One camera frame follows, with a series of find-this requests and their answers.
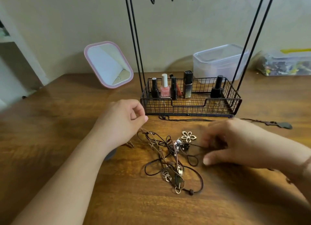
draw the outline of hand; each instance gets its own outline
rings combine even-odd
[[[297,166],[311,155],[306,146],[237,118],[212,122],[202,144],[211,147],[215,137],[220,138],[225,149],[205,155],[205,165],[229,162],[296,173]]]
[[[120,100],[110,103],[108,109],[97,119],[91,135],[96,136],[109,153],[127,143],[148,120],[138,100]]]

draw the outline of white bottle cap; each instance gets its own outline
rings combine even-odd
[[[167,74],[162,74],[162,86],[167,87]]]

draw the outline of wooden table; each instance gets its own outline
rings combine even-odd
[[[93,74],[70,74],[2,112],[0,224],[9,224],[29,203],[109,102],[139,99],[140,94],[138,74],[115,90],[102,87]],[[237,117],[290,122],[292,130],[259,125],[311,146],[310,76],[264,77],[250,71],[240,94]],[[150,116],[144,128],[177,138],[185,129],[199,135],[200,125],[206,124]],[[308,204],[279,172],[200,165],[196,169],[204,179],[202,193],[177,195],[160,176],[145,175],[143,165],[156,156],[137,137],[132,141],[134,149],[121,146],[103,162],[84,224],[311,224]],[[199,187],[191,172],[185,171],[185,178],[187,186]]]

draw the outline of metal wire basket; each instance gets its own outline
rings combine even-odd
[[[185,115],[185,116],[215,116],[232,117],[241,105],[242,99],[232,84],[224,78],[222,83],[222,98],[211,98],[211,90],[217,78],[194,78],[190,98],[152,98],[152,79],[148,78],[142,92],[140,102],[146,115]],[[176,79],[177,85],[183,91],[183,79]],[[157,78],[158,87],[162,79]]]

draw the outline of pink nail polish bottle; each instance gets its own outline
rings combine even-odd
[[[167,85],[167,74],[162,74],[162,86],[160,87],[161,98],[169,97],[169,85]]]

